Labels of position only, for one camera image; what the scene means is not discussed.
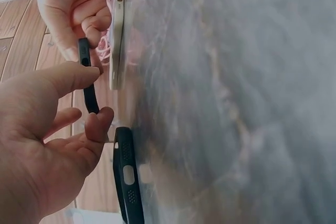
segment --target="pink string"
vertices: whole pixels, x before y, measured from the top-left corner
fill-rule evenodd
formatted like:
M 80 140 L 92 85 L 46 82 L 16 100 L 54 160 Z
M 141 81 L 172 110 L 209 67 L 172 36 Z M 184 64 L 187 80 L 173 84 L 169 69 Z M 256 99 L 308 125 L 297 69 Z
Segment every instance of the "pink string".
M 113 0 L 106 0 L 107 6 L 112 13 L 112 4 Z M 142 40 L 140 33 L 132 28 L 131 33 L 131 41 L 135 45 L 135 50 L 128 50 L 128 59 L 127 59 L 127 65 L 136 66 L 138 65 L 138 59 L 140 57 L 139 50 L 142 46 Z M 112 53 L 111 45 L 110 45 L 110 28 L 108 28 L 106 31 L 103 31 L 101 33 L 101 39 L 98 43 L 98 47 L 96 48 L 97 55 L 102 63 L 102 65 L 108 65 L 110 61 L 110 56 Z
M 106 0 L 107 6 L 112 13 L 112 2 L 113 0 Z M 111 55 L 111 45 L 109 42 L 110 39 L 110 28 L 101 33 L 101 39 L 96 48 L 97 55 L 103 65 L 108 65 Z

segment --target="wooden deck plank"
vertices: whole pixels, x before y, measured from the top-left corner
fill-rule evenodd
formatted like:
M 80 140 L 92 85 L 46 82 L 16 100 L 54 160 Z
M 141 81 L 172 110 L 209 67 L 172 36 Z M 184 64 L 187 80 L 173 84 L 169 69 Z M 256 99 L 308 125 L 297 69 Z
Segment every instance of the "wooden deck plank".
M 57 46 L 53 43 L 51 35 L 46 34 L 43 37 L 40 53 L 37 60 L 36 69 L 46 69 L 65 62 Z M 71 107 L 72 93 L 61 98 L 58 103 L 58 110 Z M 54 133 L 46 142 L 55 138 L 67 138 L 71 135 L 71 125 Z M 67 210 L 74 208 L 75 203 L 72 202 L 69 206 L 61 211 L 58 211 L 50 216 L 45 217 L 40 224 L 73 224 L 72 218 L 67 216 Z
M 109 72 L 105 70 L 104 74 L 95 82 L 94 88 L 97 94 L 99 107 L 113 107 L 113 93 L 109 89 Z M 81 120 L 73 124 L 72 134 L 83 132 L 84 119 L 88 116 L 84 103 L 83 91 L 76 90 L 73 95 L 73 106 L 83 112 Z M 109 138 L 114 138 L 115 129 L 111 128 Z M 77 207 L 85 210 L 118 212 L 119 203 L 114 184 L 114 175 L 112 170 L 112 150 L 113 144 L 105 144 L 102 156 L 96 169 L 85 180 L 84 186 L 76 198 Z
M 2 80 L 35 69 L 45 30 L 46 25 L 38 11 L 37 1 L 31 0 L 9 50 Z
M 10 45 L 12 43 L 12 38 L 0 39 L 0 76 L 4 70 L 5 62 L 9 52 Z
M 0 39 L 14 37 L 30 0 L 8 2 L 0 17 Z
M 8 2 L 0 3 L 0 17 L 2 15 L 2 13 L 4 12 L 7 4 L 8 4 Z
M 111 163 L 112 153 L 113 143 L 105 144 L 96 169 L 86 178 L 76 198 L 78 208 L 103 212 L 119 211 Z
M 74 207 L 75 203 L 72 202 L 69 206 L 62 209 L 61 211 L 43 218 L 39 224 L 74 224 L 72 217 L 67 213 L 69 209 Z

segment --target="hand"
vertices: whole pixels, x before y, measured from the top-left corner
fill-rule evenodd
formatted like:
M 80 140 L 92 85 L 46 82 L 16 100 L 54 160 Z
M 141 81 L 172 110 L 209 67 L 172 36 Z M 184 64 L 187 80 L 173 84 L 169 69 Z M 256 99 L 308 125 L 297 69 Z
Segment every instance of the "hand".
M 84 133 L 44 139 L 81 117 L 76 108 L 57 112 L 58 99 L 90 86 L 99 73 L 66 62 L 0 85 L 0 223 L 39 221 L 79 194 L 99 161 L 113 110 L 89 114 Z M 13 221 L 20 214 L 24 220 Z
M 111 24 L 111 13 L 106 0 L 37 1 L 43 20 L 67 60 L 78 60 L 78 38 L 88 37 L 91 48 L 96 48 L 101 32 Z M 94 50 L 91 57 L 92 64 L 101 68 Z

